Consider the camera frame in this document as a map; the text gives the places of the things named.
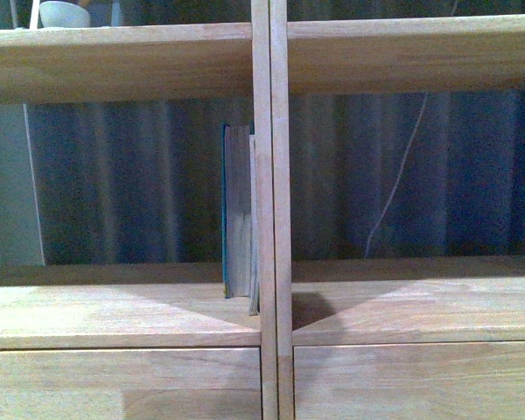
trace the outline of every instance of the bowl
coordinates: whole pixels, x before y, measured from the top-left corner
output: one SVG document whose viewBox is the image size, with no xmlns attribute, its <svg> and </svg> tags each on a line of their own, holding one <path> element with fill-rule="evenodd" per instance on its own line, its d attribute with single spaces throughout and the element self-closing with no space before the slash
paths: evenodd
<svg viewBox="0 0 525 420">
<path fill-rule="evenodd" d="M 38 11 L 45 28 L 88 28 L 91 23 L 89 12 L 72 3 L 44 2 Z"/>
</svg>

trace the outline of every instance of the book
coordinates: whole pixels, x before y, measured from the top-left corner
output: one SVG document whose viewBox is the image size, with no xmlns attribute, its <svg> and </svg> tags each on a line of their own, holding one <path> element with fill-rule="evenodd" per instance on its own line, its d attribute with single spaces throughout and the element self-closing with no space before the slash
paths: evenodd
<svg viewBox="0 0 525 420">
<path fill-rule="evenodd" d="M 226 298 L 249 297 L 259 312 L 256 269 L 255 136 L 250 126 L 224 125 L 222 142 L 222 266 Z"/>
</svg>

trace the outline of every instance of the wood grain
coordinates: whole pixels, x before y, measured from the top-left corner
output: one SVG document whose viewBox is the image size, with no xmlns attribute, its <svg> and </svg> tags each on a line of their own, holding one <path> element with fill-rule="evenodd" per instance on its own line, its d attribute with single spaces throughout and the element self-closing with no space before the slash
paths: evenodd
<svg viewBox="0 0 525 420">
<path fill-rule="evenodd" d="M 302 262 L 294 346 L 525 340 L 525 257 Z"/>
<path fill-rule="evenodd" d="M 525 342 L 296 347 L 296 418 L 525 419 Z"/>
<path fill-rule="evenodd" d="M 0 352 L 0 420 L 261 418 L 259 350 Z"/>
<path fill-rule="evenodd" d="M 278 402 L 281 420 L 293 420 L 293 354 L 291 346 L 290 105 L 285 0 L 270 2 L 272 79 L 272 162 L 276 258 L 276 338 Z"/>
<path fill-rule="evenodd" d="M 132 282 L 141 274 L 141 281 L 158 283 L 0 287 L 0 349 L 260 345 L 260 320 L 248 315 L 249 300 L 224 299 L 220 276 L 204 283 L 195 277 L 218 273 L 215 265 L 111 267 L 110 273 L 99 266 L 27 268 L 24 282 L 53 283 L 64 272 L 63 283 Z M 8 271 L 24 269 L 0 269 L 3 276 Z"/>
<path fill-rule="evenodd" d="M 278 418 L 269 2 L 251 1 L 255 109 L 257 275 L 261 292 L 262 416 Z"/>
<path fill-rule="evenodd" d="M 288 24 L 290 91 L 525 88 L 525 15 Z"/>
<path fill-rule="evenodd" d="M 251 24 L 0 31 L 0 103 L 251 95 Z"/>
</svg>

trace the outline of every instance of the vertical wooden divider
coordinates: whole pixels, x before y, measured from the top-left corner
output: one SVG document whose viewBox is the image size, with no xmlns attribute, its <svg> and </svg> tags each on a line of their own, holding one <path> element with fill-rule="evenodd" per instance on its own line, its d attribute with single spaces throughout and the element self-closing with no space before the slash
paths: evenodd
<svg viewBox="0 0 525 420">
<path fill-rule="evenodd" d="M 276 335 L 280 420 L 294 418 L 291 343 L 290 105 L 288 93 L 288 16 L 285 0 L 270 2 L 270 80 L 274 164 L 276 252 Z"/>
<path fill-rule="evenodd" d="M 269 1 L 251 0 L 253 98 L 258 218 L 258 273 L 261 278 L 262 418 L 278 419 L 277 314 L 272 183 Z"/>
</svg>

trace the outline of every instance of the white cable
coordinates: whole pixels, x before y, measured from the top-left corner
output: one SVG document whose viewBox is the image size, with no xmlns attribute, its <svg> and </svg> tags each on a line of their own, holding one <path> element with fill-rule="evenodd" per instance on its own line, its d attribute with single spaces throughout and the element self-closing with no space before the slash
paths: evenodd
<svg viewBox="0 0 525 420">
<path fill-rule="evenodd" d="M 455 13 L 457 12 L 458 7 L 459 7 L 459 0 L 455 0 L 455 3 L 453 4 L 453 9 L 451 10 L 451 14 L 449 15 L 450 18 L 455 16 Z M 426 110 L 426 103 L 428 102 L 428 96 L 430 96 L 428 92 L 426 92 L 423 95 L 422 107 L 420 108 L 420 113 L 418 114 L 418 118 L 416 119 L 416 123 L 414 124 L 414 129 L 412 130 L 412 134 L 410 135 L 410 140 L 406 145 L 404 154 L 402 155 L 402 161 L 401 161 L 401 165 L 399 166 L 399 172 L 396 174 L 395 183 L 393 184 L 393 187 L 391 188 L 391 192 L 388 195 L 385 206 L 383 206 L 383 210 L 381 210 L 379 219 L 374 224 L 372 229 L 369 231 L 369 235 L 367 236 L 366 248 L 364 250 L 364 258 L 369 257 L 369 249 L 371 248 L 371 241 L 374 239 L 375 231 L 382 224 L 383 218 L 385 217 L 385 214 L 387 214 L 387 211 L 389 210 L 389 207 L 391 206 L 391 203 L 393 202 L 393 198 L 395 197 L 396 190 L 398 189 L 399 184 L 401 183 L 401 178 L 403 177 L 403 173 L 404 173 L 404 166 L 406 166 L 406 161 L 407 161 L 407 158 L 410 152 L 410 147 L 412 147 L 412 144 L 414 143 L 414 138 L 417 136 L 418 128 L 420 127 L 420 122 L 422 121 L 422 117 L 424 116 L 424 111 Z"/>
</svg>

